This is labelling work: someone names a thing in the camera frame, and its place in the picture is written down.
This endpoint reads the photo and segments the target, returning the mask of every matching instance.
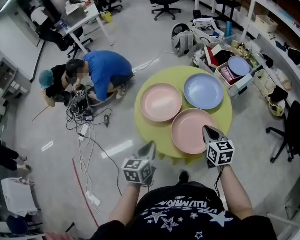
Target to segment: pink plate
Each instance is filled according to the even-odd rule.
[[[172,123],[171,136],[176,147],[191,155],[205,152],[204,126],[216,127],[214,119],[207,112],[197,108],[182,111]]]
[[[156,83],[140,99],[141,113],[151,121],[165,122],[174,118],[182,106],[180,91],[168,83]]]

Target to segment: floor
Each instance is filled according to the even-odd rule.
[[[192,19],[195,3],[192,0],[181,0],[174,4],[174,8],[182,9],[182,13],[176,15],[176,21],[168,15],[154,21],[149,0],[123,0],[122,5],[122,12],[115,14],[113,22],[105,26],[114,39],[114,46],[110,46],[100,29],[93,31],[97,26],[92,24],[85,28],[85,33],[93,31],[87,36],[94,39],[89,48],[117,52],[126,57],[134,68],[142,68],[141,65],[147,65],[159,57],[145,70],[135,74],[133,85],[123,101],[113,101],[105,104],[103,108],[98,108],[98,112],[104,108],[111,108],[112,116],[109,128],[104,125],[95,126],[96,141],[106,151],[128,144],[125,150],[117,148],[119,150],[112,156],[119,167],[124,159],[144,144],[134,123],[134,104],[143,83],[162,69],[191,64],[187,56],[178,58],[174,54],[164,52],[172,51],[172,27],[177,23],[188,23]],[[201,11],[209,13],[203,6]],[[64,64],[67,60],[65,52],[59,51],[56,45],[47,43],[38,74],[42,70]],[[30,94],[22,101],[17,111],[15,149],[28,156],[28,164],[33,167],[30,177],[36,183],[35,192],[42,209],[46,231],[62,233],[75,222],[79,236],[90,238],[97,227],[85,204],[72,162],[74,158],[79,178],[85,187],[87,179],[80,171],[78,135],[74,130],[66,129],[66,108],[63,104],[48,108],[33,121],[46,106],[36,78]],[[253,84],[244,94],[232,100],[232,106],[233,121],[228,137],[236,148],[233,170],[258,214],[281,211],[286,197],[300,176],[300,157],[295,157],[293,162],[289,163],[285,150],[275,164],[270,163],[270,156],[278,150],[282,140],[274,134],[266,134],[265,129],[269,126],[282,129],[283,122],[271,116],[267,104]],[[103,116],[95,120],[96,123],[102,121]],[[86,163],[92,148],[90,143],[82,150]],[[185,166],[183,162],[173,166],[168,158],[156,159],[154,166],[157,167],[157,171],[151,189],[176,184],[182,169],[190,172],[191,180],[210,188],[214,188],[218,176],[216,169],[208,169],[205,158],[190,166]],[[117,169],[111,160],[103,159],[102,151],[97,146],[93,148],[89,174],[92,178],[91,191],[101,200],[98,209],[102,215],[95,209],[93,213],[98,223],[103,224],[106,222],[104,217],[108,217],[120,195],[116,186]],[[121,190],[126,185],[127,182],[121,173]],[[146,192],[147,189],[142,189],[140,197]]]

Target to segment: yellow round table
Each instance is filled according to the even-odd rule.
[[[173,120],[168,122],[153,122],[144,117],[140,111],[140,98],[144,91],[157,83],[167,83],[176,87],[182,95],[181,111],[194,108],[185,98],[184,85],[189,77],[195,74],[208,74],[208,72],[192,66],[174,66],[164,69],[151,78],[149,78],[140,89],[134,104],[134,119],[136,127],[138,128],[142,138],[146,142],[154,141],[159,153],[159,158],[163,159],[165,156],[172,158],[175,165],[179,159],[185,159],[185,163],[190,164],[193,161],[201,158],[203,154],[192,155],[180,151],[172,141],[171,127]],[[232,104],[230,97],[223,86],[223,101],[222,103],[210,110],[206,110],[214,119],[216,126],[225,135],[228,133],[232,122]]]

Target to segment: bag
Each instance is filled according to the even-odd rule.
[[[179,57],[188,54],[196,44],[193,32],[184,23],[177,24],[173,27],[171,38],[173,51]]]

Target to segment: blue plate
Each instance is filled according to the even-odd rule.
[[[184,84],[184,96],[195,108],[211,110],[224,98],[221,83],[209,74],[194,74]]]
[[[237,76],[244,77],[250,72],[250,66],[248,62],[246,62],[244,58],[241,58],[239,56],[231,57],[229,59],[228,65],[231,71]]]

